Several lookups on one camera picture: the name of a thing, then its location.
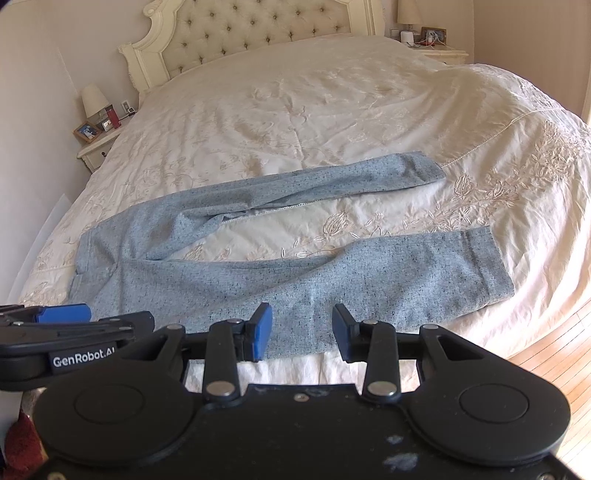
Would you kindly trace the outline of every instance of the robotic arm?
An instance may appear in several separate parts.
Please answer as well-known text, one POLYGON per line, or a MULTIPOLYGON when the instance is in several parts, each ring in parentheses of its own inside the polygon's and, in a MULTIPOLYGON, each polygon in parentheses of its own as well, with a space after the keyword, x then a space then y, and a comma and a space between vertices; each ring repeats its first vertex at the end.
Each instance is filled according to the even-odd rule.
POLYGON ((554 457, 570 421, 555 386, 437 325, 397 333, 341 304, 332 323, 342 358, 367 362, 361 394, 251 384, 242 395, 236 364, 263 358, 267 304, 207 333, 169 325, 54 377, 33 415, 50 456, 33 478, 577 478, 554 457), (184 387, 192 359, 205 360, 202 393, 184 387), (400 359, 417 361, 413 392, 400 391, 400 359))

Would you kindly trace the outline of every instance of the red fabric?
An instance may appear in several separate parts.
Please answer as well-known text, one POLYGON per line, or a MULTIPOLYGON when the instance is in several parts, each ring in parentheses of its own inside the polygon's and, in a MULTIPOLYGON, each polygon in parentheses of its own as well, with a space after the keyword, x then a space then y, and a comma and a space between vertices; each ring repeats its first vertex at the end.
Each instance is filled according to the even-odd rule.
POLYGON ((5 442, 4 480, 24 480, 43 464, 41 440, 33 423, 21 410, 5 442))

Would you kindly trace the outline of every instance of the lampshade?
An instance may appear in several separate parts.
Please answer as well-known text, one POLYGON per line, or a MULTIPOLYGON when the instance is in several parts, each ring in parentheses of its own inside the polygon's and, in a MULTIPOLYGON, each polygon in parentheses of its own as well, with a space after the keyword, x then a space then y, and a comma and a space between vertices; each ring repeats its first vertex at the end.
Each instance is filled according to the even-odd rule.
POLYGON ((103 92, 94 83, 82 89, 82 103, 86 111, 86 118, 90 118, 110 105, 103 92))
POLYGON ((423 23, 416 0, 398 0, 398 23, 405 25, 423 23))

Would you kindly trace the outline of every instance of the bed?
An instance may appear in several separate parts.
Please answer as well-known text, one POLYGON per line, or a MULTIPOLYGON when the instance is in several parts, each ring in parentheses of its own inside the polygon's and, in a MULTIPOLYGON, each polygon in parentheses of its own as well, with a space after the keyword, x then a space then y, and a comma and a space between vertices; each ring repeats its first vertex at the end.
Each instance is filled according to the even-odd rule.
MULTIPOLYGON (((591 298, 591 137, 532 84, 383 37, 379 0, 157 0, 144 14, 150 33, 120 48, 142 106, 48 239, 24 303, 66 301, 81 233, 130 205, 416 150, 447 181, 261 212, 172 258, 304 258, 377 235, 491 225, 516 295, 447 326, 505 357, 591 298)), ((364 366, 326 352, 240 373, 244 384, 360 384, 364 366)), ((402 375, 414 388, 412 365, 402 375)))

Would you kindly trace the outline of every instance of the wall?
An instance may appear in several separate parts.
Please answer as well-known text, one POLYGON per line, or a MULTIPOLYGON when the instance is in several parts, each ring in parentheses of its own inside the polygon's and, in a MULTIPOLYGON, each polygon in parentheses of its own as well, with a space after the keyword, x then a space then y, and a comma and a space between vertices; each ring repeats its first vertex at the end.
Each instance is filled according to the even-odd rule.
MULTIPOLYGON (((402 28, 396 23, 398 0, 382 0, 386 16, 386 32, 390 28, 402 28)), ((447 44, 467 51, 469 62, 474 59, 474 10, 472 0, 417 0, 421 17, 426 27, 447 30, 447 44)), ((415 25, 420 31, 422 25, 415 25)))
POLYGON ((129 80, 125 57, 117 47, 140 40, 148 33, 150 20, 142 13, 148 3, 148 0, 40 1, 74 87, 81 91, 89 83, 97 84, 119 116, 123 113, 123 100, 129 100, 137 108, 138 93, 129 80))
POLYGON ((474 0, 474 20, 476 62, 516 73, 581 114, 591 61, 591 2, 474 0), (564 33, 557 35, 560 29, 564 33))
POLYGON ((77 92, 39 1, 0 12, 0 303, 54 205, 73 202, 90 176, 72 135, 77 92))

